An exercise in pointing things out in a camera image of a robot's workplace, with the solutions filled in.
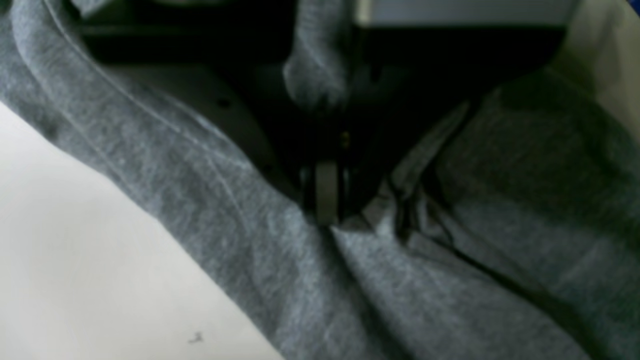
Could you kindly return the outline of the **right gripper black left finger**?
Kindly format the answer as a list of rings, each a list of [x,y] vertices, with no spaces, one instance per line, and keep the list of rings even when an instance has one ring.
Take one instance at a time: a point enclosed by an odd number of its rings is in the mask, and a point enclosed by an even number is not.
[[[313,126],[288,96],[289,20],[79,20],[98,63],[219,126],[279,192],[317,219]]]

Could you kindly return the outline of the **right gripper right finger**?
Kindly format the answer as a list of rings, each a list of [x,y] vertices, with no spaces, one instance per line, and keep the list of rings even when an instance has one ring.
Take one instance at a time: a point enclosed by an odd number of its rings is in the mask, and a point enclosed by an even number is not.
[[[354,73],[339,121],[344,220],[439,118],[548,64],[565,25],[354,27]]]

